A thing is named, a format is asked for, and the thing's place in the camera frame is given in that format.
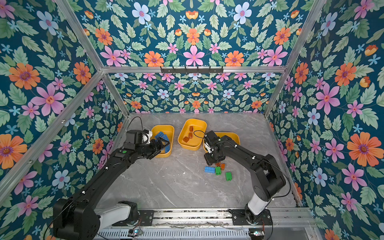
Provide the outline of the brown lego brick cluster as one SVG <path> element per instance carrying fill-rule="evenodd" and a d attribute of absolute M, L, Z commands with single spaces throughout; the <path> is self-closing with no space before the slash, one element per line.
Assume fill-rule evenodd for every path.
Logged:
<path fill-rule="evenodd" d="M 221 170 L 224 170 L 225 167 L 226 167 L 226 164 L 224 164 L 224 163 L 216 163 L 216 166 L 217 166 L 217 167 L 220 167 Z"/>

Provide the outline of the green lego brick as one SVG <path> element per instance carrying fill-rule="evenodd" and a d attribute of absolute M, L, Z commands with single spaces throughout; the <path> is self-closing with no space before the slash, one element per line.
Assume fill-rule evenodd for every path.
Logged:
<path fill-rule="evenodd" d="M 226 181 L 228 181 L 228 182 L 232 181 L 232 179 L 233 179 L 231 172 L 226 172 L 225 177 L 226 177 Z"/>
<path fill-rule="evenodd" d="M 221 167 L 215 167 L 215 174 L 216 175 L 221 175 L 222 174 Z"/>

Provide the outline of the blue long lego brick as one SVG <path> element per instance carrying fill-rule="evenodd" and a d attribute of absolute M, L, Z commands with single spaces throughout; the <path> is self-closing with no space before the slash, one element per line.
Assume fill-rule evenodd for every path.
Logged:
<path fill-rule="evenodd" d="M 163 132 L 158 132 L 158 133 L 155 135 L 155 139 L 164 139 L 164 133 L 163 133 Z"/>

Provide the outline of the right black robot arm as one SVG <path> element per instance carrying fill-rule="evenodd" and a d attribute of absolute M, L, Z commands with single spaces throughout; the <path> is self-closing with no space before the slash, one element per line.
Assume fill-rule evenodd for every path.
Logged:
<path fill-rule="evenodd" d="M 256 222 L 263 216 L 272 198 L 286 185 L 284 172 L 276 159 L 272 155 L 256 154 L 238 145 L 229 136 L 218 137 L 213 131 L 204 135 L 204 143 L 208 150 L 204 155 L 207 165 L 214 165 L 228 157 L 249 171 L 254 194 L 245 206 L 245 217 L 250 223 Z"/>

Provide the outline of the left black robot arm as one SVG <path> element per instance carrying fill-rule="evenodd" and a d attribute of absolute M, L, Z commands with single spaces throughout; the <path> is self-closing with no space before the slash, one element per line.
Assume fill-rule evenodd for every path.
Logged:
<path fill-rule="evenodd" d="M 114 181 L 138 159 L 151 160 L 168 147 L 164 139 L 148 144 L 128 144 L 115 150 L 104 167 L 79 191 L 54 205 L 53 236 L 64 240 L 92 240 L 99 230 L 118 222 L 136 224 L 140 215 L 136 203 L 120 201 L 113 207 L 96 207 Z"/>

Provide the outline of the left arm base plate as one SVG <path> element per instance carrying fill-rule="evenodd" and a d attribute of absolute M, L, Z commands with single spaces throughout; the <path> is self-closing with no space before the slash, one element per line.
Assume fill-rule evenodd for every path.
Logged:
<path fill-rule="evenodd" d="M 154 210 L 138 210 L 137 214 L 130 215 L 128 219 L 113 224 L 114 227 L 149 227 L 154 220 Z"/>

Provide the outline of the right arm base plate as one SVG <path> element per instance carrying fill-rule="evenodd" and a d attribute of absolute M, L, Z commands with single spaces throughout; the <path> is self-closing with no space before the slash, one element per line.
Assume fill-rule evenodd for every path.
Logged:
<path fill-rule="evenodd" d="M 271 212 L 268 209 L 264 209 L 259 215 L 254 215 L 249 209 L 229 209 L 229 213 L 232 215 L 233 225 L 235 226 L 273 225 Z"/>

